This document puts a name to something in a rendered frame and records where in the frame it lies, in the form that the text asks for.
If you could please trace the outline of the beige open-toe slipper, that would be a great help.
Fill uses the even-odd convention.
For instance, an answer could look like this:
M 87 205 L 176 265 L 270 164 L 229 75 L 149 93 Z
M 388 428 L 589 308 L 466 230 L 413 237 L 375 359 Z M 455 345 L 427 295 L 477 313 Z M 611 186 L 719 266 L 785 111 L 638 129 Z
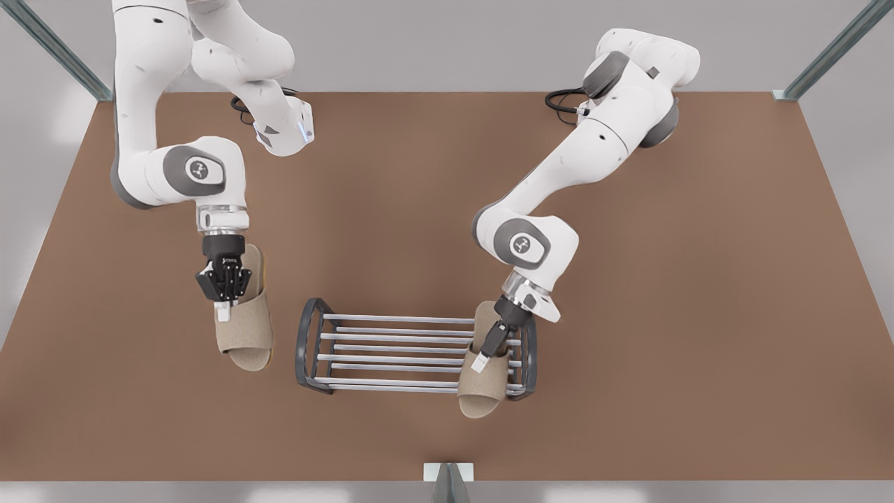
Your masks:
M 500 321 L 494 310 L 494 302 L 486 300 L 476 309 L 474 338 L 467 347 L 465 360 L 457 380 L 457 401 L 460 410 L 470 419 L 479 419 L 492 411 L 506 398 L 510 356 L 508 346 L 503 344 L 494 357 L 490 358 L 482 372 L 471 368 L 480 353 L 483 341 L 492 325 Z
M 240 369 L 249 372 L 264 370 L 270 363 L 274 331 L 265 290 L 265 255 L 249 243 L 242 264 L 251 271 L 245 296 L 230 309 L 229 321 L 215 321 L 218 350 L 226 354 Z

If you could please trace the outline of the grey metal shoe rack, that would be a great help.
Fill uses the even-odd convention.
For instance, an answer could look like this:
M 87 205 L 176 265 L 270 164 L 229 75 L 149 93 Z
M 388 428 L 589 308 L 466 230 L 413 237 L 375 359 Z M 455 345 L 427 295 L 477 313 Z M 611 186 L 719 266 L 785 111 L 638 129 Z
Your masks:
M 389 317 L 339 314 L 321 298 L 301 313 L 295 375 L 305 388 L 457 395 L 473 318 Z M 534 392 L 537 332 L 532 321 L 507 339 L 510 369 L 506 398 Z

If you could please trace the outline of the silver frame post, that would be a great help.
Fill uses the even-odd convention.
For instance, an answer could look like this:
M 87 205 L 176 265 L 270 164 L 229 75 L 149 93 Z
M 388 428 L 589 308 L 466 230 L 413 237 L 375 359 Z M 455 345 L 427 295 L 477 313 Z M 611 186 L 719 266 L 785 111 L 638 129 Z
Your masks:
M 25 0 L 0 0 L 0 8 L 32 37 L 98 102 L 111 102 L 112 90 L 59 38 Z
M 843 58 L 867 33 L 884 17 L 894 10 L 894 0 L 870 0 L 866 7 L 836 35 L 833 41 L 805 67 L 784 89 L 774 89 L 770 94 L 774 100 L 798 101 Z
M 430 503 L 471 503 L 466 482 L 474 481 L 472 462 L 426 462 L 423 481 L 434 483 Z

